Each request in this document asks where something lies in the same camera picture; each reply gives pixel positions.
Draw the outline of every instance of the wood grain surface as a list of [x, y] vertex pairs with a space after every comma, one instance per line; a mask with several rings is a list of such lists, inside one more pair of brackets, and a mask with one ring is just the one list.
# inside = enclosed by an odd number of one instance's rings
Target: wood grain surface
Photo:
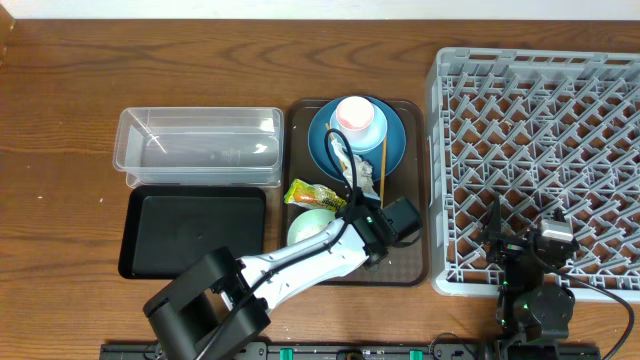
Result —
[[[163, 281], [117, 273], [130, 189], [111, 164], [132, 106], [276, 106], [368, 93], [425, 109], [446, 46], [636, 52], [638, 23], [19, 21], [0, 68], [0, 358], [97, 359], [102, 343], [151, 340], [144, 302]], [[281, 190], [268, 194], [266, 250]], [[499, 332], [495, 299], [410, 289], [315, 287], [278, 308], [279, 342], [425, 343]], [[616, 304], [576, 305], [571, 340], [603, 353]], [[640, 332], [619, 359], [637, 358]]]
[[14, 24], [15, 20], [13, 20], [13, 17], [0, 5], [0, 64], [2, 64], [6, 49], [5, 46], [9, 40], [9, 34], [11, 34]]

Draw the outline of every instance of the black tray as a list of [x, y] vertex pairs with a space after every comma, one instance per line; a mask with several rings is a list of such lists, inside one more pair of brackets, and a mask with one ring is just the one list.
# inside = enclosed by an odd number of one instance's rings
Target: black tray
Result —
[[131, 192], [118, 272], [174, 279], [204, 254], [262, 253], [265, 194], [257, 188], [140, 186]]

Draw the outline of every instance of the gray dish rack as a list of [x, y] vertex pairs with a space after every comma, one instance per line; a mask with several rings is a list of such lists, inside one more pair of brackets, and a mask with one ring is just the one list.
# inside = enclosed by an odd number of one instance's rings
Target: gray dish rack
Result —
[[498, 199], [511, 234], [562, 209], [580, 243], [564, 269], [639, 302], [640, 56], [445, 48], [426, 85], [434, 288], [497, 296], [472, 239]]

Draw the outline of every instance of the yellow food package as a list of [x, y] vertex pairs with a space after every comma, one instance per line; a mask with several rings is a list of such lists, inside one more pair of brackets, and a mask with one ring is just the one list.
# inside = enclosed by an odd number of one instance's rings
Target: yellow food package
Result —
[[285, 204], [295, 204], [306, 209], [327, 209], [333, 212], [347, 202], [324, 185], [309, 185], [300, 179], [293, 180], [284, 196]]

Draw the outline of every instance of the plastic storage bin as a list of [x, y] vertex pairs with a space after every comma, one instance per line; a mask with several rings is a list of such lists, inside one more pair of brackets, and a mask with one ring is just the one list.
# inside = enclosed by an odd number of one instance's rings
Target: plastic storage bin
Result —
[[277, 108], [129, 108], [120, 115], [113, 166], [142, 184], [277, 187]]

